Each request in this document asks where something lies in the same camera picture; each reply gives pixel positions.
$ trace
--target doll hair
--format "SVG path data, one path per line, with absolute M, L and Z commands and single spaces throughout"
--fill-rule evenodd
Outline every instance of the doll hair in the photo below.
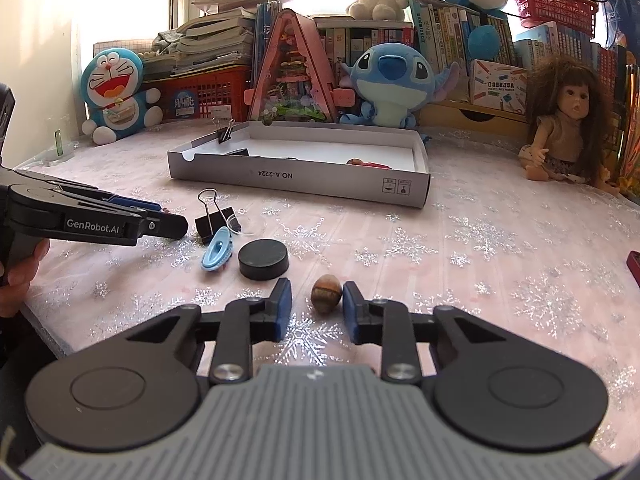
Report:
M 529 122 L 529 142 L 532 142 L 538 129 L 536 118 L 556 113 L 562 87 L 583 85 L 589 89 L 589 113 L 580 124 L 582 151 L 577 167 L 593 183 L 598 177 L 603 140 L 610 124 L 609 107 L 593 70 L 570 57 L 545 59 L 529 73 L 526 117 Z

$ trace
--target cardboard box on shelf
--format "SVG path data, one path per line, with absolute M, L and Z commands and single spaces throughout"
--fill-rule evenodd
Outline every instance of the cardboard box on shelf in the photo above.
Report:
M 232 155 L 246 150 L 249 156 Z M 347 164 L 350 159 L 391 169 Z M 333 123 L 249 121 L 168 152 L 172 178 L 337 196 L 423 208 L 431 182 L 413 130 Z
M 472 65 L 469 94 L 472 104 L 524 114 L 527 70 L 476 59 Z

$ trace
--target brown egg-shaped stone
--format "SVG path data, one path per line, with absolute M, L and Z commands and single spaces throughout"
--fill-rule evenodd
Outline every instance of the brown egg-shaped stone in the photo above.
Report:
M 320 276 L 311 289 L 311 305 L 318 314 L 331 314 L 340 303 L 342 284 L 332 274 Z

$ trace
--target blue hair clip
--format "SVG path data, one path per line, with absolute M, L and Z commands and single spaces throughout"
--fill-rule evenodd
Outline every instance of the blue hair clip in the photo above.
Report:
M 234 243 L 231 240 L 231 231 L 228 227 L 221 227 L 209 242 L 209 247 L 202 257 L 202 269 L 218 270 L 231 257 Z

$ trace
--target pink tablecloth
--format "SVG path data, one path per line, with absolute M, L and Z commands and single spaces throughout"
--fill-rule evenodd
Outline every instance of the pink tablecloth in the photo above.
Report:
M 171 180 L 166 152 L 210 128 L 156 130 L 36 170 L 161 202 L 193 224 L 204 214 L 197 193 L 209 186 Z M 221 205 L 263 221 L 262 237 L 289 248 L 289 331 L 280 344 L 257 345 L 257 363 L 378 367 L 379 349 L 351 345 L 339 314 L 312 313 L 311 286 L 330 272 L 366 298 L 419 312 L 452 304 L 595 368 L 610 406 L 593 445 L 614 463 L 628 460 L 640 448 L 640 290 L 625 265 L 640 248 L 638 210 L 589 187 L 528 182 L 515 156 L 495 146 L 434 140 L 428 153 L 433 184 L 423 210 L 217 186 Z M 271 290 L 244 279 L 237 259 L 203 272 L 203 253 L 193 231 L 135 248 L 54 241 L 28 305 L 62 348 L 77 351 L 181 303 L 221 310 Z M 426 348 L 421 359 L 432 372 Z

